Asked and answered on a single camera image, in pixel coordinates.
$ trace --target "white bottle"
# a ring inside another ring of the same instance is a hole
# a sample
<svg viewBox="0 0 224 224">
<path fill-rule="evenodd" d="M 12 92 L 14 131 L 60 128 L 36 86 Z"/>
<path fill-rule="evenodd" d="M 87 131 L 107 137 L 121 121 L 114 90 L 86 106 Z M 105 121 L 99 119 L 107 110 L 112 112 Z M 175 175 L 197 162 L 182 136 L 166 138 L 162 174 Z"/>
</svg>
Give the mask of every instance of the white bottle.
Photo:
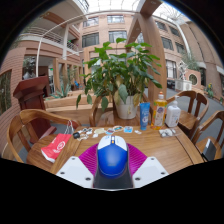
<svg viewBox="0 0 224 224">
<path fill-rule="evenodd" d="M 175 101 L 173 101 L 173 105 L 167 108 L 166 115 L 166 124 L 168 127 L 173 128 L 176 127 L 180 118 L 181 109 L 177 106 L 177 98 L 179 96 L 175 96 Z"/>
</svg>

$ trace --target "yellow bottle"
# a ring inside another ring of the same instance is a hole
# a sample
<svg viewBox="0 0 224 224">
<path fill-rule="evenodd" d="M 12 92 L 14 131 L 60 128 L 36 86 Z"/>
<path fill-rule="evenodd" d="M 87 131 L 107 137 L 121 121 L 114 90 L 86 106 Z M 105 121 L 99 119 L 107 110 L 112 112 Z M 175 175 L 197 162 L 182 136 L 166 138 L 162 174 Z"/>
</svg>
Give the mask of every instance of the yellow bottle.
<svg viewBox="0 0 224 224">
<path fill-rule="evenodd" d="M 159 93 L 159 99 L 154 101 L 151 128 L 159 130 L 165 127 L 167 101 L 164 100 L 163 92 Z"/>
</svg>

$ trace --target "wooden chair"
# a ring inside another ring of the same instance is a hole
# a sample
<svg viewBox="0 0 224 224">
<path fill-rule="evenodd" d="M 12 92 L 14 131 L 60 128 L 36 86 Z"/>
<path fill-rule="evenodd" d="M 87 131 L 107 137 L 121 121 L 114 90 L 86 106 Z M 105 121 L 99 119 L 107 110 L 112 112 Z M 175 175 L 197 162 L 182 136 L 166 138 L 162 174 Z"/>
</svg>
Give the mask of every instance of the wooden chair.
<svg viewBox="0 0 224 224">
<path fill-rule="evenodd" d="M 205 113 L 208 110 L 209 101 L 204 95 L 202 95 L 201 93 L 197 93 L 193 90 L 179 92 L 178 94 L 176 94 L 176 96 L 179 96 L 179 97 L 187 96 L 190 98 L 188 111 L 181 110 L 178 126 L 191 139 L 200 121 L 205 116 Z M 167 103 L 170 103 L 174 100 L 175 100 L 175 96 L 172 96 L 169 99 L 167 99 Z M 193 114 L 192 108 L 193 108 L 194 100 L 197 101 L 197 105 L 195 108 L 195 112 Z M 205 108 L 199 114 L 201 103 L 205 105 Z"/>
<path fill-rule="evenodd" d="M 90 122 L 90 126 L 91 127 L 96 127 L 96 126 L 115 126 L 115 125 L 121 125 L 121 126 L 137 126 L 140 125 L 140 118 L 139 118 L 139 113 L 137 112 L 137 115 L 135 118 L 130 119 L 130 120 L 125 120 L 125 119 L 121 119 L 118 117 L 117 112 L 116 112 L 116 105 L 114 103 L 114 100 L 112 99 L 113 103 L 111 103 L 105 112 L 101 113 L 101 117 L 96 119 L 96 113 L 97 110 L 100 109 L 100 102 L 102 100 L 102 97 L 99 96 L 95 99 L 92 109 L 90 111 L 90 115 L 89 115 L 89 122 Z M 143 101 L 144 102 L 149 102 L 147 96 L 145 94 L 143 94 Z M 150 115 L 149 115 L 149 119 L 152 116 L 152 108 L 150 105 Z"/>
<path fill-rule="evenodd" d="M 222 125 L 218 134 L 218 137 L 215 139 L 212 136 L 208 136 L 205 139 L 198 141 L 199 137 L 201 136 L 201 134 L 203 133 L 203 131 L 205 131 L 216 119 L 220 119 L 222 120 Z M 223 133 L 223 128 L 224 128 L 224 111 L 216 111 L 211 117 L 208 118 L 207 121 L 205 121 L 203 124 L 201 124 L 198 128 L 197 131 L 192 139 L 193 144 L 196 146 L 196 148 L 199 150 L 200 153 L 203 152 L 206 143 L 208 141 L 208 139 L 210 139 L 212 141 L 212 143 L 214 144 L 215 148 L 216 148 L 216 154 L 215 154 L 215 160 L 216 159 L 220 159 L 222 158 L 222 147 L 224 145 L 224 139 L 222 140 L 221 145 L 219 144 L 220 138 L 222 136 Z"/>
<path fill-rule="evenodd" d="M 56 137 L 56 134 L 38 139 L 34 129 L 32 128 L 32 125 L 30 124 L 30 122 L 36 118 L 43 118 L 43 119 L 51 120 L 55 123 L 64 124 L 64 125 L 67 125 L 68 121 L 70 120 L 69 118 L 61 117 L 61 116 L 46 112 L 44 110 L 35 110 L 35 109 L 22 110 L 20 112 L 20 115 L 17 115 L 12 119 L 8 127 L 7 141 L 16 160 L 18 162 L 23 163 L 22 159 L 18 155 L 18 152 L 13 146 L 13 138 L 16 134 L 18 134 L 23 146 L 26 148 L 28 152 L 26 163 L 37 166 L 46 171 L 50 171 L 52 163 L 46 160 L 45 157 L 42 155 L 41 148 L 49 145 L 53 141 L 53 139 Z M 29 134 L 35 138 L 36 143 L 33 144 L 32 147 L 29 145 L 29 143 L 27 142 L 26 138 L 23 135 L 22 128 L 24 125 L 26 126 Z M 72 120 L 72 126 L 74 129 L 76 129 L 78 126 L 81 126 L 81 123 L 78 120 Z"/>
</svg>

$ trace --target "white flower pot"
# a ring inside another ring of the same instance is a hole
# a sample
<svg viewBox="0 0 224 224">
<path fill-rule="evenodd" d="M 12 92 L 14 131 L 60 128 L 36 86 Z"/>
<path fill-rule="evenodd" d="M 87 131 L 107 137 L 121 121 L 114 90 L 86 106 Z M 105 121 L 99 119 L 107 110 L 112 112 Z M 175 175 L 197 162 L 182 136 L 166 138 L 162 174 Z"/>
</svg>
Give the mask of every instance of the white flower pot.
<svg viewBox="0 0 224 224">
<path fill-rule="evenodd" d="M 133 96 L 128 96 L 126 99 L 126 104 L 123 100 L 120 100 L 120 103 L 116 105 L 118 117 L 121 119 L 132 119 L 136 116 L 138 107 L 134 107 Z"/>
</svg>

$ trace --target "blue computer mouse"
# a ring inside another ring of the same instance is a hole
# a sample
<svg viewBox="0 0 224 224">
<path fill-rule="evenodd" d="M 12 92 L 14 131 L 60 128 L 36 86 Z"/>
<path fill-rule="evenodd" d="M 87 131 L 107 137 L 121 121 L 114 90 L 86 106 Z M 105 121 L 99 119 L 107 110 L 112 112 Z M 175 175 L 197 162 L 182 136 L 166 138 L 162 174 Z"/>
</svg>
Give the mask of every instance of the blue computer mouse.
<svg viewBox="0 0 224 224">
<path fill-rule="evenodd" d="M 107 178 L 121 176 L 128 161 L 128 146 L 120 136 L 104 136 L 97 148 L 98 169 Z"/>
</svg>

